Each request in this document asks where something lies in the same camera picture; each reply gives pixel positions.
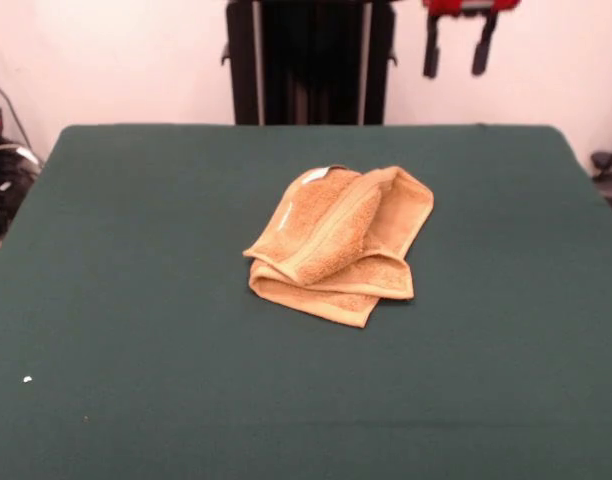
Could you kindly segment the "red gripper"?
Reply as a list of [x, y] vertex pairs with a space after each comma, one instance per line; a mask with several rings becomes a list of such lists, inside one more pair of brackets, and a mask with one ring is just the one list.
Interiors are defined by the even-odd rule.
[[[422, 5], [429, 12], [474, 12], [489, 11], [485, 15], [485, 24], [475, 48], [472, 63], [472, 74], [483, 75], [487, 69], [488, 57], [492, 37], [498, 20], [498, 13], [512, 10], [520, 0], [423, 0]], [[439, 16], [427, 15], [426, 21], [426, 48], [424, 56], [423, 75], [426, 78], [435, 78], [439, 63], [440, 49], [438, 47]]]

